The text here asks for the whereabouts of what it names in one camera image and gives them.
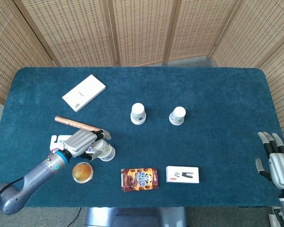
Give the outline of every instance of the wooden stick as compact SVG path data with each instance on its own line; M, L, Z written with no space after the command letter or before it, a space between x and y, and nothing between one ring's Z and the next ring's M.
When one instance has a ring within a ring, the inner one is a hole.
M86 129L88 131L99 131L99 130L101 130L100 128L97 128L97 127L94 127L94 126L91 126L91 125L88 125L88 124L76 122L76 121L73 121L73 120L69 120L69 119L66 119L64 117L59 117L59 116L55 117L55 121L62 123L62 124L72 126L72 127L75 127L75 128L78 128L78 129Z

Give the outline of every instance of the white paper cup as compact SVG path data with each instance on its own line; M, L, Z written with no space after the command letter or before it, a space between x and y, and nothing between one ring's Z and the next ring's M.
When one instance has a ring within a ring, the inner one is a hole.
M170 123L172 123L173 125L181 125L184 122L185 114L186 110L181 106L177 106L169 115Z
M108 162L115 157L115 149L111 146L111 151L106 157L100 158L104 162Z
M135 103L132 106L132 112L131 112L131 121L134 124L143 124L146 120L146 113L144 110L144 106L141 103Z
M91 148L95 153L97 150L101 151L101 154L98 158L106 157L111 152L112 146L108 144L104 139L98 140L97 142L93 143Z

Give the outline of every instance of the robotic hand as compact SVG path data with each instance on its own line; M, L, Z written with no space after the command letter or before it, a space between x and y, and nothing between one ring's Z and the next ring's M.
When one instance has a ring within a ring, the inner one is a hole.
M24 177L11 183L0 184L0 210L5 214L14 214L20 211L30 196L54 174L58 173L72 157L83 157L93 160L99 154L92 156L86 150L100 139L111 139L105 130L87 131L80 129L64 143L64 149L51 153L47 159L32 169ZM24 186L19 190L13 183L24 179Z
M284 144L281 138L275 133L271 136L267 132L259 132L258 135L263 142L267 154L270 172L263 168L262 162L259 158L256 160L257 170L259 174L267 178L269 181L272 181L278 189L282 190L279 200L284 214ZM283 220L279 218L278 215L277 218L280 225L284 226Z

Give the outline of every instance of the white card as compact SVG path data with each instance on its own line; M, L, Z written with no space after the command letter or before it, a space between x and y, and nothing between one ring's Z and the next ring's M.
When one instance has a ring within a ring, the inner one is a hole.
M166 167L166 182L199 183L199 168L185 166Z
M74 111L78 112L105 88L101 81L90 75L62 98Z

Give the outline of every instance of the chocolate snack box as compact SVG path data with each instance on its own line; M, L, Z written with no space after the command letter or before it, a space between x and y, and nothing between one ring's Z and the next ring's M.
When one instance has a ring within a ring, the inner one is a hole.
M121 186L124 192L158 189L157 169L121 169Z

